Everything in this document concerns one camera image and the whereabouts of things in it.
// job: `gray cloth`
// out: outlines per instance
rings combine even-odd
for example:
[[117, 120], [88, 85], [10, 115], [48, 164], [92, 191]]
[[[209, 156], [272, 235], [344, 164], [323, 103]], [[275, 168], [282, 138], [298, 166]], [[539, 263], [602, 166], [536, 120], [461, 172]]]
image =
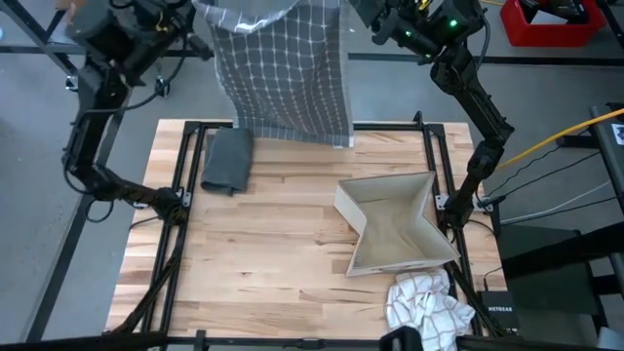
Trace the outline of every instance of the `gray cloth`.
[[250, 131], [219, 129], [206, 150], [202, 188], [229, 196], [247, 191], [253, 158], [254, 137]]
[[341, 36], [349, 5], [298, 0], [252, 16], [225, 9], [228, 1], [193, 0], [209, 25], [216, 74], [231, 98], [235, 126], [256, 137], [348, 147], [353, 124]]

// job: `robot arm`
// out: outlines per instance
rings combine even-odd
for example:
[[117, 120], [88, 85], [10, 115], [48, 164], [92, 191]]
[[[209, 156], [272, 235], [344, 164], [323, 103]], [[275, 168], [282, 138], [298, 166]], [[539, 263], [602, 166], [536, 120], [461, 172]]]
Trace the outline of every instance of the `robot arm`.
[[483, 10], [477, 0], [444, 0], [431, 16], [429, 0], [352, 0], [352, 4], [375, 33], [373, 43], [383, 45], [392, 38], [417, 54], [419, 64], [433, 63], [431, 79], [457, 99], [484, 136], [468, 162], [468, 176], [445, 203], [445, 222], [462, 228], [474, 210], [472, 197], [479, 183], [494, 172], [514, 132], [481, 86], [477, 64], [464, 45], [484, 26]]

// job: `red container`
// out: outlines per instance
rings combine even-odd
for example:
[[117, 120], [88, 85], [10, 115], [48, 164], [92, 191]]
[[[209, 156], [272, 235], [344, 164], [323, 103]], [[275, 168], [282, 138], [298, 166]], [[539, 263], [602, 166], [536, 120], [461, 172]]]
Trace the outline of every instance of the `red container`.
[[586, 24], [527, 23], [519, 0], [507, 0], [500, 10], [509, 43], [521, 47], [581, 47], [605, 25], [595, 0], [581, 0], [589, 22]]

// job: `yellow cable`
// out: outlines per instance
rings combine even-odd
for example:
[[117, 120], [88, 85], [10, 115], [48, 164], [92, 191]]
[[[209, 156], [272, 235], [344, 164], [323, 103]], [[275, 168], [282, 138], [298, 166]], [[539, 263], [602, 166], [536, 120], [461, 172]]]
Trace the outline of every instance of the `yellow cable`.
[[514, 162], [516, 162], [516, 161], [524, 159], [530, 153], [532, 153], [532, 152], [542, 148], [544, 145], [548, 144], [551, 141], [555, 141], [558, 137], [563, 137], [563, 136], [565, 136], [567, 134], [570, 134], [572, 132], [578, 131], [579, 129], [581, 129], [583, 127], [587, 127], [587, 126], [591, 126], [591, 125], [596, 124], [596, 123], [600, 123], [600, 122], [602, 122], [604, 120], [607, 120], [609, 118], [613, 118], [613, 117], [619, 116], [619, 115], [621, 115], [623, 113], [624, 113], [624, 108], [620, 108], [620, 109], [618, 109], [616, 111], [609, 112], [607, 114], [604, 114], [604, 115], [596, 117], [596, 118], [592, 118], [589, 121], [585, 121], [585, 122], [583, 122], [581, 124], [577, 124], [574, 127], [570, 127], [570, 128], [568, 128], [568, 129], [566, 129], [564, 131], [558, 132], [557, 134], [555, 134], [553, 136], [550, 136], [549, 138], [545, 139], [544, 141], [539, 142], [539, 143], [535, 144], [534, 146], [530, 147], [527, 151], [521, 153], [520, 155], [515, 156], [515, 157], [507, 160], [505, 163], [503, 163], [501, 165], [498, 165], [498, 167], [496, 167], [496, 169], [500, 170], [501, 168], [509, 166], [509, 165], [513, 164]]
[[490, 4], [490, 5], [497, 5], [497, 6], [505, 5], [504, 3], [499, 3], [499, 2], [491, 1], [491, 0], [481, 0], [481, 2], [486, 3], [486, 4]]

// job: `gray folded towel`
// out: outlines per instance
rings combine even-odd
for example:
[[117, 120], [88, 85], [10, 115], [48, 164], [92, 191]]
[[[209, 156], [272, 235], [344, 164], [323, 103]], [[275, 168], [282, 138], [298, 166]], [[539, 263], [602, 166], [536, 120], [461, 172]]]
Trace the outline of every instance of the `gray folded towel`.
[[227, 194], [245, 192], [254, 158], [254, 137], [246, 129], [220, 128], [208, 141], [201, 186]]

